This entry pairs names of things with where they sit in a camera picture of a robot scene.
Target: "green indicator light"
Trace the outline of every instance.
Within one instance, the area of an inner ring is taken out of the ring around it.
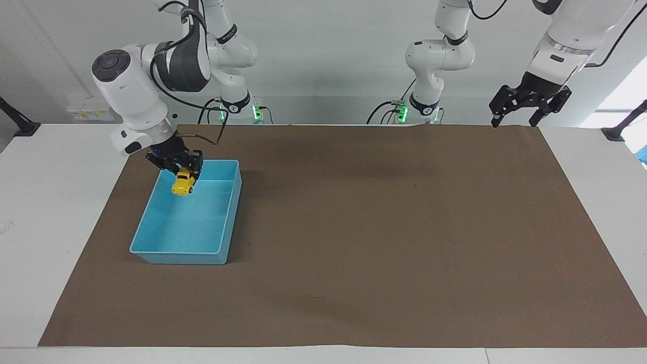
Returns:
[[[252,105],[252,109],[254,110],[254,119],[261,120],[263,118],[263,113],[258,109],[256,105]]]
[[[406,106],[402,106],[402,109],[400,109],[400,113],[398,114],[398,122],[400,124],[404,124],[406,122],[406,115],[409,112],[409,108]]]

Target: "white wall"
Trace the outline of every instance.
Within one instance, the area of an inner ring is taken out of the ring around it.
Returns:
[[[441,37],[433,25],[436,0],[228,2],[240,31],[260,51],[257,65],[244,71],[248,85],[283,123],[364,122],[378,102],[399,98],[413,79],[404,63],[408,44]],[[475,1],[482,14],[498,3]],[[530,0],[510,1],[490,21],[472,18],[477,58],[466,71],[443,73],[445,122],[489,123],[490,99],[502,84],[518,84],[549,24],[550,17],[536,11]],[[32,119],[67,122],[67,97],[99,95],[90,74],[97,55],[179,36],[178,19],[158,13],[148,0],[2,0],[0,95]],[[646,36],[644,16],[605,67],[572,79],[569,104],[543,124],[579,125],[647,55]],[[190,98],[202,101],[217,94],[209,87]],[[169,105],[182,122],[193,122],[197,115],[174,102]],[[531,113],[519,112],[505,122],[525,124]]]

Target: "black cable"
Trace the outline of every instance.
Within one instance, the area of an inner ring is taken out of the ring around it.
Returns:
[[[385,112],[384,115],[382,115],[382,120],[380,120],[380,125],[382,125],[384,123],[384,118],[386,117],[386,115],[391,114],[391,116],[393,116],[393,114],[395,114],[396,112],[397,112],[396,110],[389,110],[389,111]]]
[[[406,96],[406,93],[409,92],[409,90],[411,89],[414,83],[415,83],[415,78],[413,79],[413,81],[411,81],[411,84],[409,85],[409,87],[406,88],[406,91],[402,94],[402,97],[400,97],[400,101],[404,101],[404,97]],[[397,108],[398,108],[397,105],[393,107],[393,111],[397,111]],[[394,114],[389,115],[389,120],[386,122],[386,124],[389,124],[391,122],[391,118],[393,117],[393,115]]]
[[[604,60],[602,61],[602,63],[600,63],[600,64],[596,64],[596,63],[587,63],[587,64],[584,66],[584,68],[597,68],[597,67],[602,67],[602,66],[603,66],[603,65],[604,65],[604,64],[609,60],[609,57],[611,57],[611,54],[613,54],[613,51],[615,51],[615,47],[617,47],[617,46],[618,46],[618,44],[620,43],[620,40],[622,40],[622,37],[624,37],[625,33],[627,33],[627,30],[629,30],[629,28],[631,28],[631,26],[632,26],[632,25],[633,25],[633,23],[636,21],[636,19],[638,19],[638,17],[642,14],[642,12],[644,12],[645,8],[647,8],[647,3],[645,3],[645,4],[642,6],[642,8],[641,8],[637,13],[636,13],[636,15],[633,17],[633,19],[629,22],[629,24],[627,24],[627,26],[626,26],[626,27],[624,27],[624,30],[622,31],[622,33],[620,33],[620,36],[618,37],[618,39],[616,39],[616,40],[615,40],[615,43],[613,44],[613,47],[611,47],[611,50],[607,53],[607,55],[606,55],[606,57],[604,58]]]
[[[270,122],[272,123],[272,125],[274,125],[274,118],[272,118],[272,110],[270,110],[270,108],[268,108],[267,106],[259,106],[258,109],[267,110],[267,112],[270,113]]]
[[[373,118],[373,115],[375,115],[375,113],[376,113],[379,109],[383,108],[384,106],[390,105],[390,104],[391,104],[391,102],[390,102],[390,101],[385,101],[385,102],[383,102],[383,103],[379,104],[379,105],[377,106],[377,108],[375,108],[375,110],[373,110],[373,112],[371,113],[371,116],[369,116],[369,117],[368,117],[368,120],[366,121],[366,125],[371,124],[371,119]]]
[[[507,3],[507,2],[508,2],[508,0],[503,0],[503,2],[501,3],[501,5],[499,5],[499,8],[498,8],[498,9],[496,9],[493,13],[491,13],[491,14],[490,14],[490,15],[488,15],[488,16],[479,16],[479,14],[477,14],[477,13],[474,11],[474,4],[472,4],[472,0],[467,0],[467,6],[469,6],[469,7],[470,7],[470,10],[472,11],[472,15],[474,15],[474,17],[475,17],[476,19],[479,19],[479,20],[488,20],[488,19],[492,19],[496,14],[499,14],[499,11],[501,11],[501,9],[503,8],[503,6],[504,6],[504,5],[505,5],[505,3]]]
[[[215,100],[214,100],[214,99],[211,99],[211,100],[207,101],[207,102],[204,104],[203,109],[202,109],[202,110],[200,110],[200,116],[198,117],[198,125],[200,125],[200,123],[202,122],[202,117],[204,116],[204,112],[206,111],[206,110],[205,110],[205,109],[206,109],[206,107],[207,107],[207,106],[209,106],[212,102],[215,102]],[[211,123],[209,122],[209,119],[208,119],[208,118],[209,118],[209,114],[207,114],[206,116],[207,116],[207,123],[211,124]]]
[[[159,9],[157,9],[157,11],[159,11],[159,12],[163,12],[163,11],[164,11],[164,9],[166,9],[166,7],[167,7],[167,6],[169,6],[169,5],[173,5],[173,4],[178,4],[178,5],[180,5],[180,6],[181,6],[181,7],[183,7],[183,8],[186,6],[186,4],[183,4],[183,3],[182,3],[182,2],[180,2],[180,1],[176,1],[176,0],[174,0],[174,1],[169,1],[168,3],[166,3],[166,4],[162,5],[162,7],[161,7],[161,8],[159,8]]]

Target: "black mount bracket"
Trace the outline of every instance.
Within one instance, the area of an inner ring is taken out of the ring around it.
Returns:
[[[18,125],[19,130],[14,137],[31,137],[40,127],[39,122],[33,122],[23,113],[14,109],[7,101],[0,97],[0,110],[4,111]]]

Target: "yellow toy car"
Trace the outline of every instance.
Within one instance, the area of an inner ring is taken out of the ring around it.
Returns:
[[[174,194],[179,196],[185,196],[193,192],[193,185],[195,184],[195,178],[191,175],[186,168],[180,168],[175,175],[175,183],[171,190]]]

